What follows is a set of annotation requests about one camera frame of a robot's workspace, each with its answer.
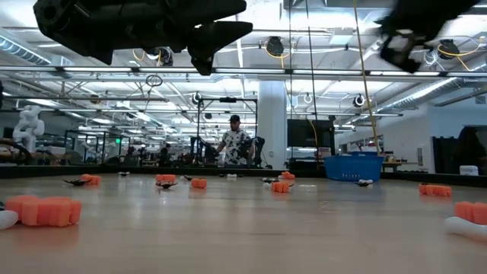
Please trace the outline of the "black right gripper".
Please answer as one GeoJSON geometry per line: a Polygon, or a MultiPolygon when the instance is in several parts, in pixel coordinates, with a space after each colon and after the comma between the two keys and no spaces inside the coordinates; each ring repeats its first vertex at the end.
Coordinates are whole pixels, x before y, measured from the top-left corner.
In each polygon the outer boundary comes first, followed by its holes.
{"type": "MultiPolygon", "coordinates": [[[[376,23],[382,34],[394,35],[399,30],[410,30],[416,37],[433,40],[449,18],[448,7],[441,0],[395,0],[390,11],[376,23]]],[[[380,50],[380,57],[385,61],[395,61],[405,72],[419,70],[420,62],[410,54],[416,46],[416,40],[408,37],[406,45],[397,51],[389,47],[393,37],[385,39],[380,50]]]]}

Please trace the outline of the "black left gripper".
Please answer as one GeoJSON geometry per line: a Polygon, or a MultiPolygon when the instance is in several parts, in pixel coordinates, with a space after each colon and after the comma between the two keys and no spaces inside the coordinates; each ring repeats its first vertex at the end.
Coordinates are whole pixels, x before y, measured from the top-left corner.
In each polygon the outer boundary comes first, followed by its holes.
{"type": "Polygon", "coordinates": [[[247,9],[245,0],[114,0],[113,48],[146,52],[162,46],[187,49],[202,75],[212,70],[212,56],[251,33],[253,24],[216,21],[247,9]]]}

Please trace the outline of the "blue plastic basket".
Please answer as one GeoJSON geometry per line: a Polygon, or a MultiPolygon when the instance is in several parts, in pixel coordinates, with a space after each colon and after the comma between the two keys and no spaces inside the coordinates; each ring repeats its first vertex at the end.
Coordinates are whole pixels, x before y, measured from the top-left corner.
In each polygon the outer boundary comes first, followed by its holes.
{"type": "Polygon", "coordinates": [[[326,176],[332,180],[358,182],[377,181],[384,162],[383,156],[358,152],[352,155],[334,155],[324,158],[326,176]]]}

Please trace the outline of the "black cabinet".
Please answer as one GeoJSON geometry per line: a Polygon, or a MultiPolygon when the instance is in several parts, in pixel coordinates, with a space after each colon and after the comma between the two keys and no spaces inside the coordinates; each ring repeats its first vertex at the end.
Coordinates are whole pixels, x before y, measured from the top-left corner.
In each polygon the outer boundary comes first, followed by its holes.
{"type": "Polygon", "coordinates": [[[433,137],[433,158],[434,169],[436,174],[453,174],[453,154],[457,147],[457,139],[454,137],[433,137]]]}

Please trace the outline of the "white building column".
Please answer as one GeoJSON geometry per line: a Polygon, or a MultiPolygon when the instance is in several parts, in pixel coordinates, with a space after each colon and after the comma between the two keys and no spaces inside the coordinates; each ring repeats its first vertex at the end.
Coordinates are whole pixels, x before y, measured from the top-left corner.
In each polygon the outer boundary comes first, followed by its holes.
{"type": "Polygon", "coordinates": [[[258,91],[257,135],[265,139],[262,154],[274,170],[283,170],[287,157],[287,93],[283,81],[261,81],[258,91]]]}

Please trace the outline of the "long ceiling light strip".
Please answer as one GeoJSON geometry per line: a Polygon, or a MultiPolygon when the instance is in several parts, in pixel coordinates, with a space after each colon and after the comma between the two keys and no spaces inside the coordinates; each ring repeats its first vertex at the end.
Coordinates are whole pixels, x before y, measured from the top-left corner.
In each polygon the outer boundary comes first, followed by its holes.
{"type": "MultiPolygon", "coordinates": [[[[86,73],[182,73],[195,74],[196,68],[184,67],[86,67],[86,66],[17,66],[0,65],[0,72],[86,72],[86,73]]],[[[306,76],[359,76],[359,70],[292,69],[292,68],[212,68],[210,73],[233,75],[306,75],[306,76]]],[[[366,76],[426,77],[426,78],[487,78],[487,72],[401,72],[365,70],[366,76]]]]}

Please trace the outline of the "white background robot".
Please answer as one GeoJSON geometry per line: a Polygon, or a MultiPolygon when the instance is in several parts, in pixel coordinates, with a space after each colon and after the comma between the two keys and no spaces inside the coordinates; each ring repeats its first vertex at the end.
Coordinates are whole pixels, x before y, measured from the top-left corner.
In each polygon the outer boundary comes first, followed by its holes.
{"type": "Polygon", "coordinates": [[[41,107],[27,105],[19,113],[19,121],[13,131],[13,140],[29,152],[36,151],[37,138],[45,132],[45,123],[39,118],[41,107]]]}

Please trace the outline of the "black background station frame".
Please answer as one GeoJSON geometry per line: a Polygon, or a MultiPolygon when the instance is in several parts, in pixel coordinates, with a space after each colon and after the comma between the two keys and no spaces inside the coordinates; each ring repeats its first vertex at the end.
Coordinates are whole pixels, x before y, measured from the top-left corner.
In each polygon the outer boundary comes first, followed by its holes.
{"type": "MultiPolygon", "coordinates": [[[[199,134],[200,128],[202,127],[202,121],[201,121],[201,114],[205,112],[206,107],[209,107],[215,99],[210,99],[210,98],[201,98],[199,105],[197,105],[197,127],[196,127],[196,137],[201,137],[199,134]]],[[[249,107],[250,110],[253,111],[255,115],[255,122],[254,122],[254,132],[257,133],[258,129],[258,123],[257,123],[257,118],[258,118],[258,100],[257,99],[243,99],[243,98],[236,98],[236,97],[220,97],[218,99],[220,103],[230,103],[230,104],[235,104],[238,102],[243,103],[244,105],[247,105],[248,102],[254,102],[255,103],[255,109],[253,110],[251,107],[249,107]]]]}

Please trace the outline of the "black wall screen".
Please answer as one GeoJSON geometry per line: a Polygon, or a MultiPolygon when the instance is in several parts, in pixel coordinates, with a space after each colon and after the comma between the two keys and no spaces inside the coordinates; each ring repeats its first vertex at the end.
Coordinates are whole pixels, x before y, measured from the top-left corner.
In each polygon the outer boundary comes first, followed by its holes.
{"type": "Polygon", "coordinates": [[[332,148],[334,125],[329,120],[288,119],[288,147],[332,148]]]}

